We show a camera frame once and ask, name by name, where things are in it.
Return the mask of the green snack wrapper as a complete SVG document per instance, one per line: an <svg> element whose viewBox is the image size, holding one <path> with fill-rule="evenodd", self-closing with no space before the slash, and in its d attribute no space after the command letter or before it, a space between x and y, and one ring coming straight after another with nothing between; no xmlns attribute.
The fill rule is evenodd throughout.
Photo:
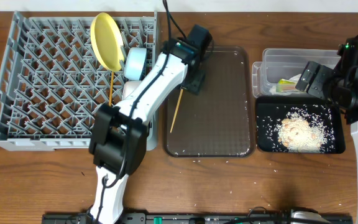
<svg viewBox="0 0 358 224"><path fill-rule="evenodd" d="M297 80L286 80L281 79L276 84L276 92L284 93L284 92L290 92L290 91L297 91L296 84Z"/></svg>

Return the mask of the white napkin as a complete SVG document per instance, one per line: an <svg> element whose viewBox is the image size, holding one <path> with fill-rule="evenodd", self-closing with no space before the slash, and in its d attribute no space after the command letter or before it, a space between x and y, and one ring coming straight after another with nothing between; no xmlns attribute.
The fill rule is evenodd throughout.
<svg viewBox="0 0 358 224"><path fill-rule="evenodd" d="M293 77L291 77L289 79L286 79L286 80L297 80L298 81L300 79L300 76L301 76L301 74L297 74L297 75L295 75L295 76L293 76ZM285 95L285 94L292 94L292 93L298 92L298 90L297 91L284 92L284 93L276 92L276 84L273 87L271 87L271 89L269 90L269 92L271 94L273 94L273 95Z"/></svg>

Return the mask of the rice and food scraps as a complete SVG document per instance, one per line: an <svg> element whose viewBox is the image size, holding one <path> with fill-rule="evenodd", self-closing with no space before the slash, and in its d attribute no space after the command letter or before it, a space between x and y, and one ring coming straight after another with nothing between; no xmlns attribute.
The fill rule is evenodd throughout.
<svg viewBox="0 0 358 224"><path fill-rule="evenodd" d="M319 152L328 142L323 122L310 114L289 113L275 130L278 142L290 152Z"/></svg>

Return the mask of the light blue bowl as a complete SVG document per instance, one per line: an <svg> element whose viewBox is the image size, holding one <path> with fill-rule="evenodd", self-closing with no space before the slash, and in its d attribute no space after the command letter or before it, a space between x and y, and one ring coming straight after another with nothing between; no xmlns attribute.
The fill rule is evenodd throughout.
<svg viewBox="0 0 358 224"><path fill-rule="evenodd" d="M145 77L146 58L146 48L131 48L125 64L124 77L128 80L142 80Z"/></svg>

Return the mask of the white pink bowl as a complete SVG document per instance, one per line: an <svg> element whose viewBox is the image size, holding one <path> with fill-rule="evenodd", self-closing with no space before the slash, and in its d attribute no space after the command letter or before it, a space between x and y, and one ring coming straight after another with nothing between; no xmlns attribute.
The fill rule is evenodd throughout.
<svg viewBox="0 0 358 224"><path fill-rule="evenodd" d="M140 84L140 80L126 82L122 91L122 99L127 98Z"/></svg>

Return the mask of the wooden chopstick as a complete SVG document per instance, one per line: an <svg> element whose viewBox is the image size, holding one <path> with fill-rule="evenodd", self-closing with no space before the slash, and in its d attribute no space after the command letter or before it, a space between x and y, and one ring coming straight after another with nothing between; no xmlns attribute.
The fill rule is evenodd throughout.
<svg viewBox="0 0 358 224"><path fill-rule="evenodd" d="M110 89L109 89L109 106L112 106L112 95L114 93L114 72L111 72Z"/></svg>
<svg viewBox="0 0 358 224"><path fill-rule="evenodd" d="M170 133L172 133L174 125L175 125L175 121L176 121L178 110L179 110L179 107L180 107L182 95L183 95L183 89L180 90L180 93L179 93L179 96L178 96L177 104L176 104L176 107L175 107L175 112L174 112L174 115L173 115L172 124L171 124L171 127L170 127Z"/></svg>

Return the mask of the yellow round plate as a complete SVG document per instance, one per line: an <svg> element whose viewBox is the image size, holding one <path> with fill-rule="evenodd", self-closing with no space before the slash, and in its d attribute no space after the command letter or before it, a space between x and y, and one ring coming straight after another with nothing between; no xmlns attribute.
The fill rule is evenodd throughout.
<svg viewBox="0 0 358 224"><path fill-rule="evenodd" d="M99 13L91 23L90 37L98 62L110 71L120 71L124 43L115 20L105 12Z"/></svg>

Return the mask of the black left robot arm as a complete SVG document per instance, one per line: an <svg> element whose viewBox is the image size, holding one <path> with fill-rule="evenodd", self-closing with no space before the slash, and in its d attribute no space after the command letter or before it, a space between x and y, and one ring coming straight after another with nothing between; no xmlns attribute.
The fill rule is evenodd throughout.
<svg viewBox="0 0 358 224"><path fill-rule="evenodd" d="M184 39L169 39L149 74L116 106L103 104L89 144L98 183L88 223L116 223L123 211L127 179L140 166L149 123L177 87L197 95L205 78L199 70L212 41L209 30L193 26Z"/></svg>

